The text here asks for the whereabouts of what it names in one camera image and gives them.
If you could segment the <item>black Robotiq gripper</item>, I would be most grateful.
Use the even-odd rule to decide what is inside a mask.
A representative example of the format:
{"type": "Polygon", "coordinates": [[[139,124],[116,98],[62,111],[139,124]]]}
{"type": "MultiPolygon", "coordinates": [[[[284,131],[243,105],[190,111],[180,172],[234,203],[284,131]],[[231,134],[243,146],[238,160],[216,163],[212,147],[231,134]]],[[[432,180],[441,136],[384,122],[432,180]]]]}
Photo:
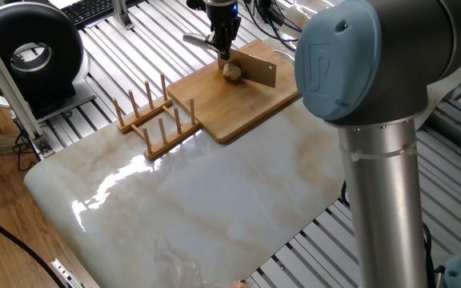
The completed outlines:
{"type": "Polygon", "coordinates": [[[241,24],[237,0],[205,0],[206,14],[210,19],[211,32],[204,42],[219,53],[221,59],[230,53],[241,24]]]}

